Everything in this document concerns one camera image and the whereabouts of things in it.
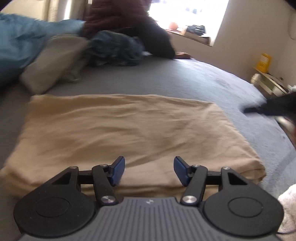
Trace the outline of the shoes on white box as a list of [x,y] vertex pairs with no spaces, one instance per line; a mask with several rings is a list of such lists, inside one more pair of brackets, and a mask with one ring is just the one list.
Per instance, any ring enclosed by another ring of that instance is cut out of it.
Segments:
[[190,25],[186,28],[183,35],[189,39],[209,45],[211,38],[206,36],[206,29],[203,25]]

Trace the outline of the wooden side shelf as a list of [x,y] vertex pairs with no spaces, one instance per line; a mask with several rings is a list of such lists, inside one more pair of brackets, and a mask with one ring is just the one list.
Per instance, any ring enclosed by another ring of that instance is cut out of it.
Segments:
[[255,73],[261,74],[261,82],[254,86],[266,98],[282,96],[288,94],[288,89],[284,87],[281,82],[274,76],[268,73],[262,73],[254,67]]

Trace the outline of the grey bed blanket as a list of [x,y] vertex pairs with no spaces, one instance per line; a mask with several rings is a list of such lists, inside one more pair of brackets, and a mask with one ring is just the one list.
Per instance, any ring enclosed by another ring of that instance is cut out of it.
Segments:
[[[78,82],[53,87],[53,95],[157,94],[215,102],[248,140],[265,165],[262,188],[275,197],[295,184],[295,149],[272,118],[244,115],[241,106],[262,102],[251,84],[217,67],[196,60],[145,57],[140,65],[86,67]],[[1,167],[16,145],[29,92],[18,82],[1,90]],[[1,180],[1,240],[20,233],[13,218],[16,203]]]

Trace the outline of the beige trousers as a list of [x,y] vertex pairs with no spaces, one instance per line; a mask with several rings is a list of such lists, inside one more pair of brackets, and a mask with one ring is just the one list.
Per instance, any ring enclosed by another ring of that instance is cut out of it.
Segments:
[[265,167],[248,141],[212,103],[159,95],[33,96],[18,143],[1,169],[22,197],[70,166],[90,170],[125,158],[116,192],[180,197],[175,156],[210,171],[228,166],[254,183]]

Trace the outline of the yellow box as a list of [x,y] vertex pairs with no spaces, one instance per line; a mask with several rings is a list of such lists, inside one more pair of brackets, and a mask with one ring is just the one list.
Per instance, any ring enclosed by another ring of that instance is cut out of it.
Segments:
[[262,53],[257,62],[256,69],[262,73],[267,73],[271,64],[272,57],[269,54]]

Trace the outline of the grey sweatpants with drawstring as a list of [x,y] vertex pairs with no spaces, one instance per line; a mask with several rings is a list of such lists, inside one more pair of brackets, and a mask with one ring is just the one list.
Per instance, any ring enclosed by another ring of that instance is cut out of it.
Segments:
[[86,65],[89,41],[76,35],[56,35],[20,76],[31,94],[43,94],[59,81],[76,82]]

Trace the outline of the blue denim jeans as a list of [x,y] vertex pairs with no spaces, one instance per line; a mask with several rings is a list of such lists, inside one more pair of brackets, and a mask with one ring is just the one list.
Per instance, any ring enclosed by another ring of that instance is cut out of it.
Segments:
[[87,55],[95,66],[135,66],[143,57],[144,47],[138,39],[122,33],[100,31],[91,38]]

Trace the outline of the seated person in maroon jacket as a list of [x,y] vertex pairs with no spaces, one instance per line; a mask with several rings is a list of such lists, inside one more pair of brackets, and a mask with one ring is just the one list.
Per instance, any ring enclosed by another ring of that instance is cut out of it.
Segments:
[[138,37],[146,51],[168,59],[190,59],[184,52],[176,52],[170,36],[148,14],[152,1],[97,0],[93,1],[85,18],[82,36],[88,39],[100,31],[122,33]]

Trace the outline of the blue duvet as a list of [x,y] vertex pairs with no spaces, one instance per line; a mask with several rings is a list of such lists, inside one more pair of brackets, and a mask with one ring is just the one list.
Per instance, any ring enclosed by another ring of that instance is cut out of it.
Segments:
[[1,87],[16,81],[50,38],[63,34],[79,35],[83,26],[81,20],[47,22],[1,13]]

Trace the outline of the white woven ball lamp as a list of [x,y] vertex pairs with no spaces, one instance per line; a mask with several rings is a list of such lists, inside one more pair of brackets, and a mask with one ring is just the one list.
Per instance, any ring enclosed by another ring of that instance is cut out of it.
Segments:
[[251,78],[251,80],[250,80],[250,83],[251,83],[252,85],[254,85],[254,86],[257,86],[257,85],[260,84],[260,82],[261,82],[261,74],[259,74],[259,73],[255,73],[255,74],[252,76],[252,78]]

